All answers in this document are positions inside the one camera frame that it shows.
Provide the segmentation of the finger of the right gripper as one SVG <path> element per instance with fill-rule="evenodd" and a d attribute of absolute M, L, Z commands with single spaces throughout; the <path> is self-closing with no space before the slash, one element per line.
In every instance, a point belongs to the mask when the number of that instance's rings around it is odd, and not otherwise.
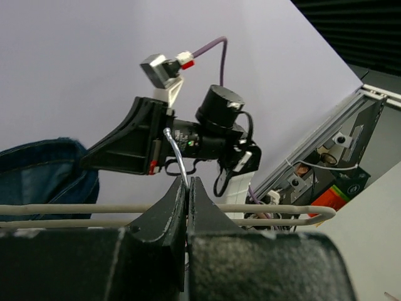
<path fill-rule="evenodd" d="M 136 97 L 124 120 L 88 149 L 80 166 L 129 174 L 147 174 L 155 139 L 155 102 Z"/>

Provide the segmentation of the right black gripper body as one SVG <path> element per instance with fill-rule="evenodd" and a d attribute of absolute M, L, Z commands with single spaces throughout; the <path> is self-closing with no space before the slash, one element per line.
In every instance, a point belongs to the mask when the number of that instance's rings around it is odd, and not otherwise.
<path fill-rule="evenodd" d="M 146 98 L 147 121 L 150 122 L 150 150 L 147 154 L 147 175 L 164 169 L 170 176 L 179 176 L 184 170 L 184 159 L 192 159 L 187 175 L 197 171 L 204 160 L 204 129 L 195 122 L 178 119 L 175 112 L 160 100 Z"/>

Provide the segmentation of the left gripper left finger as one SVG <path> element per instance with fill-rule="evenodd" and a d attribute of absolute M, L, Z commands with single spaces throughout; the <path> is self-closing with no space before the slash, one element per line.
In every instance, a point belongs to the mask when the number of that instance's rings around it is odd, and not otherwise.
<path fill-rule="evenodd" d="M 184 290 L 187 192 L 176 177 L 165 195 L 130 223 L 134 274 L 145 288 Z"/>

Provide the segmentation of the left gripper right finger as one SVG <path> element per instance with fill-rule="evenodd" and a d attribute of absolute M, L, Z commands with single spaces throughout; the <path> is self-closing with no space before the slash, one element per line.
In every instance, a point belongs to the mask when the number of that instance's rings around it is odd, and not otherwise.
<path fill-rule="evenodd" d="M 189 241 L 275 241 L 276 234 L 268 231 L 246 231 L 237 226 L 208 196 L 199 177 L 191 178 L 189 191 Z"/>

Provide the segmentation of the grey metal hanger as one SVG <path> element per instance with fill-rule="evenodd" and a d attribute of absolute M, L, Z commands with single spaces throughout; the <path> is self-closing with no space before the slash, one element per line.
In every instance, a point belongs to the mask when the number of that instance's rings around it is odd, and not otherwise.
<path fill-rule="evenodd" d="M 29 215 L 29 214 L 87 214 L 87 213 L 140 213 L 144 217 L 146 213 L 155 212 L 155 220 L 160 221 L 162 214 L 167 214 L 170 221 L 173 215 L 187 219 L 189 210 L 190 191 L 187 187 L 188 179 L 178 180 L 178 191 L 173 192 L 172 199 L 166 199 L 166 208 L 162 207 L 162 201 L 153 206 L 146 204 L 134 205 L 97 205 L 97 204 L 29 204 L 29 205 L 2 205 L 3 215 Z M 228 213 L 287 213 L 306 214 L 313 213 L 314 217 L 308 219 L 244 219 L 231 218 L 231 221 L 238 226 L 308 226 L 319 224 L 333 218 L 336 211 L 333 208 L 324 206 L 293 206 L 293 205 L 268 205 L 268 204 L 216 204 L 208 197 L 204 198 L 209 208 L 206 209 L 206 216 L 212 216 L 212 210 L 222 213 L 224 217 Z M 129 220 L 101 220 L 101 219 L 40 219 L 26 221 L 2 221 L 1 228 L 110 228 L 128 225 Z"/>

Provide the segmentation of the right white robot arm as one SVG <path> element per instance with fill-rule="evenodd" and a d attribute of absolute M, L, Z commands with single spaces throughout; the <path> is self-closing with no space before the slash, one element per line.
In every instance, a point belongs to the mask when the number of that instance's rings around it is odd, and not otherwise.
<path fill-rule="evenodd" d="M 180 120 L 161 100 L 136 97 L 124 120 L 89 148 L 84 169 L 154 175 L 178 160 L 217 161 L 215 197 L 226 204 L 244 204 L 261 149 L 253 141 L 254 124 L 244 100 L 220 85 L 211 85 L 195 113 L 196 122 Z"/>

